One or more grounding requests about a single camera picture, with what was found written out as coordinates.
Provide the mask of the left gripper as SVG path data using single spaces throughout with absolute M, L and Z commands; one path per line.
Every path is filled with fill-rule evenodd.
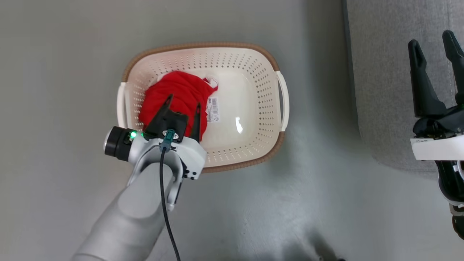
M 169 95 L 156 112 L 145 129 L 145 139 L 180 160 L 183 178 L 198 180 L 207 159 L 207 152 L 199 143 L 202 106 L 197 103 L 190 137 L 187 137 L 188 116 L 170 110 L 172 99 Z

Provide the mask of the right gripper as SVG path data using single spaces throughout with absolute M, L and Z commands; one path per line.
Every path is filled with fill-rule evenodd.
M 464 103 L 464 52 L 453 31 L 442 34 L 447 59 L 451 62 L 458 105 L 447 109 L 436 96 L 428 77 L 427 61 L 419 42 L 408 43 L 413 106 L 416 117 L 413 126 L 415 137 L 411 149 L 417 160 L 462 161 L 464 159 L 463 103 Z

